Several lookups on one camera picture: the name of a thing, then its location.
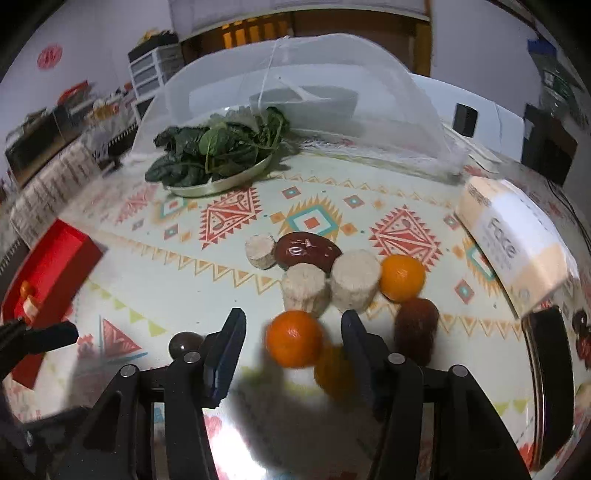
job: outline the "patterned tablecloth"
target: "patterned tablecloth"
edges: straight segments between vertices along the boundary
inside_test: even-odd
[[[461,184],[300,153],[242,190],[182,199],[146,184],[148,165],[128,161],[91,183],[61,215],[107,251],[67,314],[80,332],[77,345],[47,355],[34,391],[7,379],[20,419],[92,405],[122,365],[167,365],[175,333],[217,331],[238,306],[248,324],[238,369],[228,398],[205,412],[220,479],[365,478],[380,429],[365,406],[357,398],[333,403],[315,385],[312,369],[283,370],[264,355],[264,327],[283,308],[282,271],[252,267],[244,243],[256,233],[277,239],[301,230],[344,251],[366,248],[378,258],[403,252],[420,259],[427,270],[421,296],[441,313],[432,366],[465,364],[528,459],[534,393],[527,346],[494,271],[453,215]],[[500,164],[499,174],[477,164],[465,170],[466,176],[512,180],[555,221],[576,257],[583,288],[565,286],[546,304],[558,304],[568,319],[576,387],[584,386],[589,374],[577,357],[570,316],[591,299],[591,258],[574,219],[543,179],[518,163]],[[391,345],[396,311],[378,294],[362,320]],[[321,321],[330,340],[340,343],[340,313],[331,306]],[[550,478],[568,456],[587,413],[577,405],[573,439],[540,478]],[[422,478],[430,464],[429,407],[424,417]],[[166,478],[162,406],[155,408],[155,421],[157,466]]]

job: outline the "metal bolt head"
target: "metal bolt head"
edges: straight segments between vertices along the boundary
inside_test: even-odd
[[[201,355],[199,355],[198,352],[189,352],[189,353],[185,353],[183,360],[185,360],[185,362],[187,362],[188,364],[193,364],[195,362],[199,362],[199,360],[201,359]]]
[[[394,365],[402,365],[406,361],[406,357],[401,353],[391,353],[388,355],[388,362]]]
[[[468,370],[463,365],[454,365],[452,367],[452,373],[457,377],[465,377],[468,374]]]
[[[125,365],[121,368],[121,370],[119,370],[119,373],[122,377],[127,378],[131,377],[131,375],[134,375],[137,369],[138,368],[135,365]]]

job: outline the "spinach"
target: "spinach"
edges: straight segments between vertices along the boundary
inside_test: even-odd
[[[181,131],[179,127],[168,127],[163,132],[160,132],[154,138],[154,145],[157,147],[164,147],[164,149],[168,152],[174,150],[174,136]]]
[[[225,117],[212,115],[199,127],[168,127],[154,138],[166,153],[148,169],[145,181],[192,187],[253,167],[278,150],[290,128],[276,107],[268,107],[265,116],[267,121],[261,115],[248,117],[239,109]]]
[[[199,155],[199,140],[207,132],[208,127],[187,127],[181,129],[174,137],[177,154],[188,153]]]

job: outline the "red container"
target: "red container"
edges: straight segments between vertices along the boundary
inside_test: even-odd
[[[24,315],[21,284],[27,280],[35,289],[39,312],[35,328],[61,322],[78,289],[98,263],[102,252],[79,230],[56,220],[31,250],[4,297],[2,318],[12,320]],[[44,354],[27,355],[13,370],[12,377],[33,388]]]

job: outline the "blue object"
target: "blue object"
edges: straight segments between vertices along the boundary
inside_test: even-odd
[[[528,40],[527,51],[530,53],[539,53],[540,55],[548,55],[549,57],[556,58],[556,47],[545,38]]]

